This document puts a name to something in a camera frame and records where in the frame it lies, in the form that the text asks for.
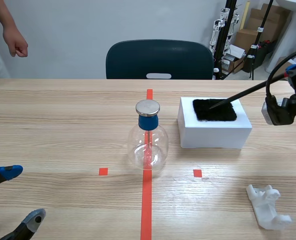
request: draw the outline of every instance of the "person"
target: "person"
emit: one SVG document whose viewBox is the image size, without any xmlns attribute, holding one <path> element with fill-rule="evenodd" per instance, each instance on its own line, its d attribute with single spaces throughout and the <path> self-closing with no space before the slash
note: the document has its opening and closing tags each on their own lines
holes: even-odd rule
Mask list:
<svg viewBox="0 0 296 240">
<path fill-rule="evenodd" d="M 8 45 L 10 55 L 24 58 L 28 56 L 28 44 L 19 32 L 15 21 L 4 0 L 0 0 L 0 23 L 3 27 L 3 39 Z M 9 78 L 9 73 L 0 56 L 0 78 Z"/>
</svg>

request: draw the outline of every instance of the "table surface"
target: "table surface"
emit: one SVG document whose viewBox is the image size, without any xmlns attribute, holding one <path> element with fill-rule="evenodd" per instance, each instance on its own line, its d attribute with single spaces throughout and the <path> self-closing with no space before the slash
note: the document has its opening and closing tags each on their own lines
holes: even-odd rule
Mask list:
<svg viewBox="0 0 296 240">
<path fill-rule="evenodd" d="M 180 147 L 180 97 L 230 97 L 258 83 L 0 79 L 0 166 L 24 166 L 0 184 L 0 238 L 45 208 L 34 240 L 139 240 L 143 172 L 128 161 L 127 136 L 138 121 L 135 104 L 153 89 L 169 154 L 153 177 L 152 239 L 296 240 L 296 121 L 267 125 L 264 90 L 241 99 L 253 127 L 242 150 Z M 271 90 L 293 92 L 287 82 Z M 99 168 L 108 176 L 98 176 Z M 276 209 L 294 223 L 283 231 L 259 227 L 249 184 L 278 189 Z"/>
</svg>

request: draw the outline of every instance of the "white wall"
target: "white wall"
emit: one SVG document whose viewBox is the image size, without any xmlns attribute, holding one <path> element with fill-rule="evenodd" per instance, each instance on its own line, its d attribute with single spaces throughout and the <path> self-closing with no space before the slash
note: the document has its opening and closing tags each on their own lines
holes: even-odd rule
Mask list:
<svg viewBox="0 0 296 240">
<path fill-rule="evenodd" d="M 240 18 L 245 2 L 238 0 Z M 106 78 L 109 48 L 134 39 L 173 39 L 208 46 L 226 0 L 6 0 L 28 42 L 27 58 L 0 53 L 12 78 Z M 268 0 L 252 0 L 260 7 Z"/>
</svg>

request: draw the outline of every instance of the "styrofoam box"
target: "styrofoam box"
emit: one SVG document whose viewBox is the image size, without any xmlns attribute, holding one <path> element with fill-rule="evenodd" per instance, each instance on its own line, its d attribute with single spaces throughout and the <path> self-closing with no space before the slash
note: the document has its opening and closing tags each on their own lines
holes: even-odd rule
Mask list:
<svg viewBox="0 0 296 240">
<path fill-rule="evenodd" d="M 180 145 L 184 149 L 226 148 L 242 149 L 252 125 L 239 100 L 232 106 L 236 121 L 199 121 L 194 110 L 195 99 L 224 99 L 220 97 L 181 97 L 178 111 Z"/>
</svg>

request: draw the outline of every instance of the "white sink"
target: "white sink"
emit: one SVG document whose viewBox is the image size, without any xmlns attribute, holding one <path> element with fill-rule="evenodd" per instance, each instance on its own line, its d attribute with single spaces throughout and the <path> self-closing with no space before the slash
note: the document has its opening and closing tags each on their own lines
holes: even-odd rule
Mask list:
<svg viewBox="0 0 296 240">
<path fill-rule="evenodd" d="M 292 11 L 291 21 L 287 30 L 278 41 L 277 47 L 270 59 L 266 71 L 271 73 L 279 58 L 287 57 L 296 51 L 296 0 L 276 0 L 279 6 Z"/>
<path fill-rule="evenodd" d="M 296 12 L 296 0 L 276 0 L 280 7 Z"/>
</svg>

